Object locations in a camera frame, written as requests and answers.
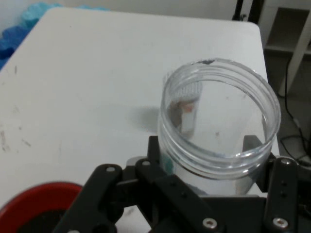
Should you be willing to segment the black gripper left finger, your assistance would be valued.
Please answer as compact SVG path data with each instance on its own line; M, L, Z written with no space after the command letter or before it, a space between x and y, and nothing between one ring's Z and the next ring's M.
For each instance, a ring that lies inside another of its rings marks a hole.
M224 233L213 209L176 175L159 166L150 136L145 158L131 166L98 166L55 227L57 233L115 233L125 207L137 206L153 233Z

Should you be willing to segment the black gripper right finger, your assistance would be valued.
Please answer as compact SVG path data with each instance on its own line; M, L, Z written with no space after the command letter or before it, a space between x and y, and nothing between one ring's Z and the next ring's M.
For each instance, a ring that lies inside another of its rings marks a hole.
M243 187L256 183L266 198L242 202L244 233L309 233L311 231L311 171L293 159L269 155L248 174Z

